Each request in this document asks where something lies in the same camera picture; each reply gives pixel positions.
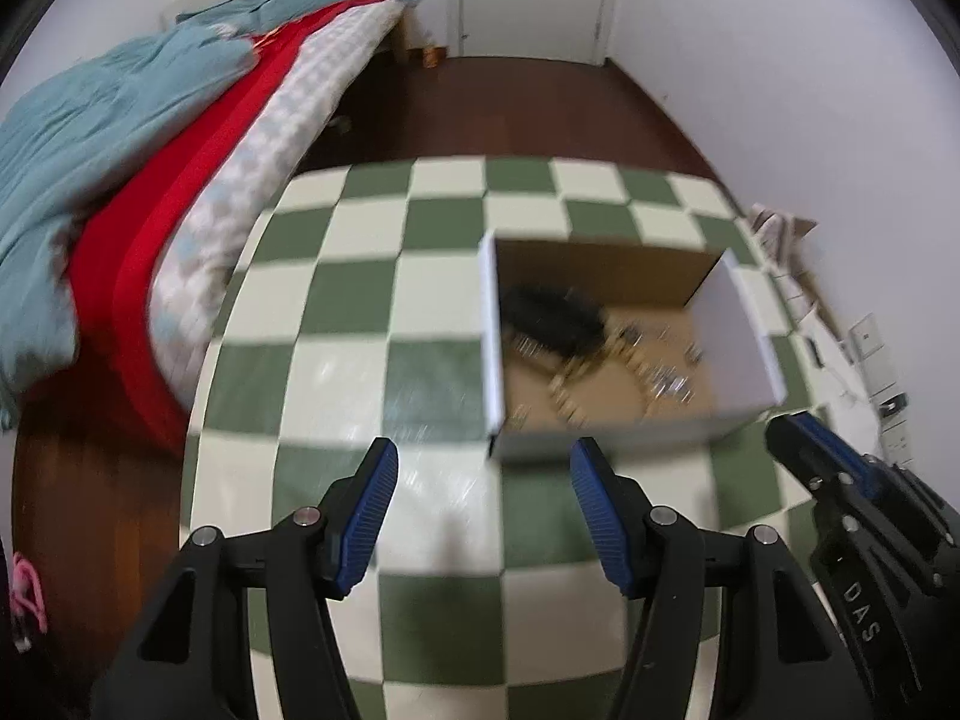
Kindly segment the black wristwatch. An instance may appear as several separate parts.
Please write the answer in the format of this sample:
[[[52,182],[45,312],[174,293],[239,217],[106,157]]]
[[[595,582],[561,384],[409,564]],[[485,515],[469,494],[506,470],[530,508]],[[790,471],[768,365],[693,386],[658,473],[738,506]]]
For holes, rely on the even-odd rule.
[[[601,308],[574,289],[518,284],[501,298],[501,317],[562,359],[594,355],[607,337]]]

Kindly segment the pink slipper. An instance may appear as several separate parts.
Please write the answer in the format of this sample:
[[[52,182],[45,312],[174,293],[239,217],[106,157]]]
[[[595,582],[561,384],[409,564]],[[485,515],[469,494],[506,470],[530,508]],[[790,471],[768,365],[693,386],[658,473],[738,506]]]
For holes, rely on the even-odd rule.
[[[49,630],[41,580],[31,562],[20,553],[13,555],[10,575],[10,610],[13,642],[25,653]]]

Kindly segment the open cardboard box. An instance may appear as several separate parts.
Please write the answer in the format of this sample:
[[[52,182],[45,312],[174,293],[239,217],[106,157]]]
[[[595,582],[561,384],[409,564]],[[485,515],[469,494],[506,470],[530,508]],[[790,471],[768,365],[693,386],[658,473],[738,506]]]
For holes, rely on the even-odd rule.
[[[610,452],[708,442],[788,399],[732,250],[490,232],[478,263],[485,418],[498,460],[558,458],[581,436]],[[501,298],[518,284],[574,289],[597,304],[604,346],[562,359],[514,332]]]

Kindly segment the green cream checkered tablecloth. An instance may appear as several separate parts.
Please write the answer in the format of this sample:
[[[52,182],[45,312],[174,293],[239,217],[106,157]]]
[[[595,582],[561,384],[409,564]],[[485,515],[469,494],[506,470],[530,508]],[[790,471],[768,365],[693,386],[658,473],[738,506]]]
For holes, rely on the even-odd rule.
[[[181,525],[258,532],[371,440],[398,447],[373,565],[331,609],[368,718],[601,718],[638,608],[607,582],[563,463],[488,455],[487,232],[729,250],[789,408],[811,351],[712,182],[597,161],[420,158],[309,172],[260,213],[206,350]]]

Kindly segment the red blanket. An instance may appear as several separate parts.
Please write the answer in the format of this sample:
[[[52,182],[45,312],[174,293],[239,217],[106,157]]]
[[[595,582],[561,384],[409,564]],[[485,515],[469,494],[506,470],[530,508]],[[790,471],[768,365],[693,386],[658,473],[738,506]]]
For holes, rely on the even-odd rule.
[[[355,5],[345,0],[268,34],[262,64],[149,158],[110,195],[71,246],[67,283],[76,310],[78,348],[68,366],[31,390],[28,415],[47,408],[74,433],[107,444],[181,451],[189,411],[161,390],[151,356],[151,278],[190,205],[277,91],[298,47]]]

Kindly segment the teal blanket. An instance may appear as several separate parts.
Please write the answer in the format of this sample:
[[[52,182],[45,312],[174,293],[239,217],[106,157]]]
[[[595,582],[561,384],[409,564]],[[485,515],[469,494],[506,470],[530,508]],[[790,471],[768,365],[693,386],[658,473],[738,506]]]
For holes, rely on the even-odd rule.
[[[65,254],[94,202],[262,64],[254,41],[345,0],[182,0],[174,25],[60,71],[2,122],[2,426],[76,355]],[[415,5],[420,0],[400,0]]]

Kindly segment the checkered white mattress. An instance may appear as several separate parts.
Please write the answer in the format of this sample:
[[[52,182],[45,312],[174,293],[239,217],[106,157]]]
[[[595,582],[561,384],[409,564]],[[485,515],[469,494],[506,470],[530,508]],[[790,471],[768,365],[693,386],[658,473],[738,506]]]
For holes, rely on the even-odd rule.
[[[213,323],[252,226],[404,10],[398,0],[355,5],[306,37],[166,244],[151,278],[148,338],[161,390],[182,411],[192,408]]]

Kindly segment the white wall outlet strip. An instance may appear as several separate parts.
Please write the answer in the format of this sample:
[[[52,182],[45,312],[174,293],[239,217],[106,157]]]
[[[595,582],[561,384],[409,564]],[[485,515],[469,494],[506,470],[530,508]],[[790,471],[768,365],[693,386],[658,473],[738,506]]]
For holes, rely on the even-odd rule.
[[[898,382],[892,350],[885,343],[874,314],[859,319],[848,333],[853,358],[861,372],[867,397],[878,421],[878,445],[889,463],[913,465],[913,443],[908,431],[907,390]]]

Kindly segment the wooden bed frame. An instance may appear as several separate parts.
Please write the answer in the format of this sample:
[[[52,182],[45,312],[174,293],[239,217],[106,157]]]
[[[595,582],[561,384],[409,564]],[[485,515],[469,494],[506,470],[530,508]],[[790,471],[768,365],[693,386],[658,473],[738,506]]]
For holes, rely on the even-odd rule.
[[[434,70],[446,62],[448,48],[436,44],[431,37],[416,36],[415,16],[407,8],[387,36],[377,44],[374,55],[389,55],[394,64],[401,67],[415,64]]]

